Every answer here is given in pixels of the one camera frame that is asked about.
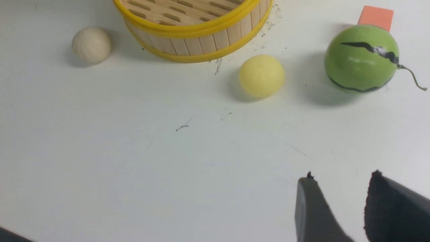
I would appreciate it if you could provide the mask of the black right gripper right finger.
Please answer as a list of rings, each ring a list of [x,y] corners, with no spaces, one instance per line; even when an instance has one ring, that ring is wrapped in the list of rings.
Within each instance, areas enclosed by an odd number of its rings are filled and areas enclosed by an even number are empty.
[[[428,242],[430,201],[376,170],[364,207],[364,231],[370,242]]]

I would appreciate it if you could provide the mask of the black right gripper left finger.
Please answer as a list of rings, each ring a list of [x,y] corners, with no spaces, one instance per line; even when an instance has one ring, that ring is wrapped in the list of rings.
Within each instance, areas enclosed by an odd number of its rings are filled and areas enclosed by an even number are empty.
[[[353,242],[337,222],[309,171],[297,182],[295,229],[298,242]]]

